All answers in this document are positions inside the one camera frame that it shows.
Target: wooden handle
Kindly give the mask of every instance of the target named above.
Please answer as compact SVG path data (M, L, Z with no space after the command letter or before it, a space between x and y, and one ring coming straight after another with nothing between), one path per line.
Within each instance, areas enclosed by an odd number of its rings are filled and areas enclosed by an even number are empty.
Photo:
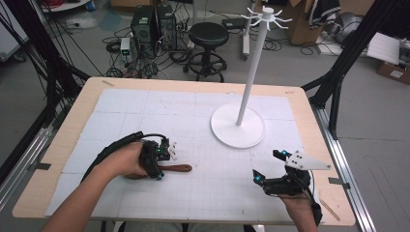
M158 165L158 167L162 171L190 172L192 170L192 167L188 164L170 165L170 166Z

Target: cardboard box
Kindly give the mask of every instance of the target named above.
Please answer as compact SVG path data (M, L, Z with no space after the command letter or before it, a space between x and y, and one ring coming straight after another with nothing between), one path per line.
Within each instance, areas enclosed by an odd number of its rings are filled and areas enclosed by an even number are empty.
M401 67L395 66L388 62L383 61L379 69L377 70L377 73L384 75L390 79L410 85L410 70L404 70Z
M139 5L155 6L157 0L111 0L112 7L136 7Z
M351 12L355 15L365 15L374 0L339 0L341 13ZM293 18L285 23L289 27L285 34L289 41L295 45L316 44L322 27L310 30L308 16L314 0L289 0L283 11L283 18Z

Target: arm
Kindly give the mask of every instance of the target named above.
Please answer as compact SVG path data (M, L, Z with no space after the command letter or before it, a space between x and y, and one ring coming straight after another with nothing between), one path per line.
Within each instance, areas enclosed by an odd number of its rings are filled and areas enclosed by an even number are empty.
M310 200L303 193L295 196L280 195L279 197L286 206L287 213L295 222L299 232L318 231L314 223Z
M95 166L47 221L42 231L83 231L103 190L119 175L146 175L139 165L141 143L131 143Z

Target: stool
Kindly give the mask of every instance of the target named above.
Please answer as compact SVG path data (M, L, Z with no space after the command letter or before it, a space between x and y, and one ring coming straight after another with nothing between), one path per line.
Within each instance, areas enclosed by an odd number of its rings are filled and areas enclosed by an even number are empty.
M223 82L223 75L220 72L226 70L226 62L211 51L215 51L217 47L224 45L229 40L228 31L214 22L200 22L191 27L189 37L194 44L202 46L205 51L190 57L184 66L184 73L190 69L196 73L196 81L199 80L200 76L219 74L220 82Z

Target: person's left arm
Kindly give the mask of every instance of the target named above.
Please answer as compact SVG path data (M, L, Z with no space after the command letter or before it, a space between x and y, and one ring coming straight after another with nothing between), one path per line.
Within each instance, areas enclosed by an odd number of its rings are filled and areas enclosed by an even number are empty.
M139 165L141 143L119 149L95 166L85 180L60 205L42 231L84 231L108 183L119 175L146 175Z

